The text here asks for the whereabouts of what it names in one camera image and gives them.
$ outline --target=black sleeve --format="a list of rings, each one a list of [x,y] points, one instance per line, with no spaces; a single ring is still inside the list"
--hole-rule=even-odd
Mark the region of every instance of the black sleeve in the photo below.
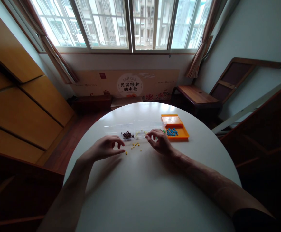
[[[268,214],[253,208],[240,209],[233,215],[236,232],[281,231],[281,223]]]

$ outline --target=wooden wardrobe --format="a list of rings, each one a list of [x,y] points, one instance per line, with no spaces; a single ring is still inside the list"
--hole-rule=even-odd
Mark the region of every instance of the wooden wardrobe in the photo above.
[[[0,18],[0,153],[42,166],[73,115]]]

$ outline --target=white round table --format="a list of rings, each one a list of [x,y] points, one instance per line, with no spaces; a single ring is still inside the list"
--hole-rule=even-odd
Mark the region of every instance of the white round table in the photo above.
[[[75,148],[64,183],[77,158],[105,135],[104,126],[161,121],[161,114],[178,114],[190,135],[188,142],[172,142],[176,149],[241,186],[228,152],[207,126],[177,107],[155,102],[123,106],[99,119]],[[135,141],[140,146],[131,150]],[[231,219],[146,139],[125,144],[128,155],[93,165],[76,231],[234,231]]]

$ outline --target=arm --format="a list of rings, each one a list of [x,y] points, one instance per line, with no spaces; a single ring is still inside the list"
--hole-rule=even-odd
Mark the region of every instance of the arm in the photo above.
[[[37,231],[74,231],[85,198],[89,175],[95,161],[125,152],[120,147],[124,142],[118,136],[105,136],[80,156],[51,205]]]
[[[147,133],[146,138],[157,152],[169,157],[229,216],[232,217],[237,210],[242,208],[254,208],[272,216],[258,200],[233,181],[173,148],[167,135],[161,130],[153,129]]]

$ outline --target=brown curtain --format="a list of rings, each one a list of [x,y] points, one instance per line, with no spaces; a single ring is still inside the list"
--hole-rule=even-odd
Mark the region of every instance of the brown curtain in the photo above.
[[[200,66],[201,60],[204,56],[207,42],[208,42],[211,32],[214,28],[214,24],[217,21],[216,18],[219,13],[219,10],[220,10],[220,4],[221,4],[221,0],[212,0],[209,17],[206,22],[206,25],[204,28],[204,34],[201,39],[201,44],[198,47],[198,50],[196,51],[196,53],[192,59],[192,62],[190,64],[190,66],[188,67],[188,70],[185,73],[185,76],[188,78],[196,78],[198,75],[199,66]]]
[[[78,78],[73,73],[72,69],[63,59],[57,48],[53,45],[50,38],[48,37],[46,30],[40,21],[34,6],[30,0],[14,0],[18,9],[22,15],[26,18],[27,22],[31,25],[32,29],[38,35],[41,40],[46,53],[49,55],[54,66],[58,70],[61,78],[65,84],[74,84],[78,81]]]

